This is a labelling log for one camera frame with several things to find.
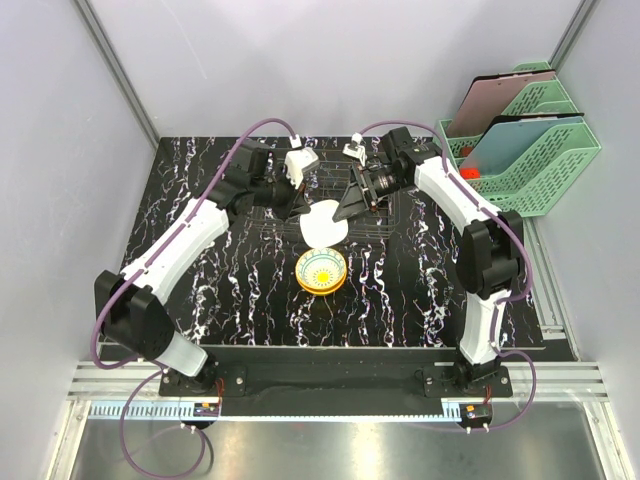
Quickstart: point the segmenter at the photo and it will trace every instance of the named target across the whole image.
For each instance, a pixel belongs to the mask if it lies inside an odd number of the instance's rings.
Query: white wall panel
[[[0,3],[0,477],[32,480],[153,152],[72,2]]]
[[[586,360],[601,366],[640,471],[640,3],[600,2],[560,78],[603,150],[540,220]]]
[[[237,135],[268,116],[306,135],[390,117],[433,124],[476,75],[548,59],[579,0],[92,3],[158,131],[173,136]]]

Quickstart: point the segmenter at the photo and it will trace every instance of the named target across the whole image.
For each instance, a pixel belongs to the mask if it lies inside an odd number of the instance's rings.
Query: red cap
[[[460,176],[465,180],[480,178],[480,170],[478,170],[477,168],[461,168]]]

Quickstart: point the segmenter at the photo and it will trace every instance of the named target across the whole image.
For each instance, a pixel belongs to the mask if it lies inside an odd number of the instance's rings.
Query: white paper plate
[[[300,215],[300,230],[304,241],[311,248],[326,248],[347,238],[349,224],[346,220],[334,222],[339,203],[323,200],[311,205],[311,212]]]

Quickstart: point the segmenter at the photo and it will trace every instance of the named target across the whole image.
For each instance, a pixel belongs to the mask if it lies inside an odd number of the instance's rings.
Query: yellow bowl
[[[332,248],[314,248],[304,253],[296,264],[296,279],[314,295],[329,295],[344,284],[347,262]]]

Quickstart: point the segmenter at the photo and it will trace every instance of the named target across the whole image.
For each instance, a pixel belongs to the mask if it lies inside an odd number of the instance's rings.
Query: pink folder
[[[555,74],[554,70],[545,70],[477,77],[447,128],[447,136],[472,137],[484,133],[524,87],[532,82],[551,80]]]

